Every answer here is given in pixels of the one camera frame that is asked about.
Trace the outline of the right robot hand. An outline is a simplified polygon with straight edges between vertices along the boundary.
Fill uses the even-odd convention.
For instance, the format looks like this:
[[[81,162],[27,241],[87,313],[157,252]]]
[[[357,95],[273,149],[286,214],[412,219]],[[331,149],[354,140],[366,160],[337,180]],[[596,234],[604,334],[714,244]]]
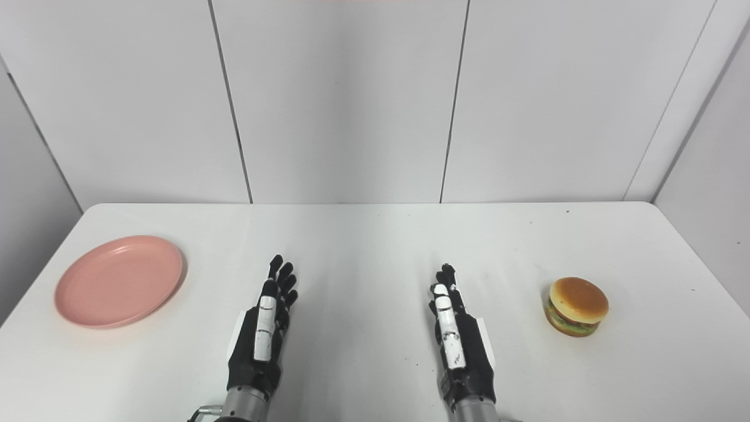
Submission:
[[[429,287],[428,309],[434,317],[434,336],[443,372],[441,399],[454,415],[481,411],[496,415],[495,369],[485,329],[466,311],[457,286],[455,268],[445,263]]]

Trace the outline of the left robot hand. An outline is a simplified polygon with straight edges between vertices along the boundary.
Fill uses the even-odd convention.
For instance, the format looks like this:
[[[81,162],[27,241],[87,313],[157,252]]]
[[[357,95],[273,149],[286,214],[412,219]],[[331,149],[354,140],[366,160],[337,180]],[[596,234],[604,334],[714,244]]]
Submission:
[[[277,254],[255,306],[241,319],[228,361],[227,390],[249,387],[266,399],[274,395],[282,377],[279,356],[298,299],[293,264]]]

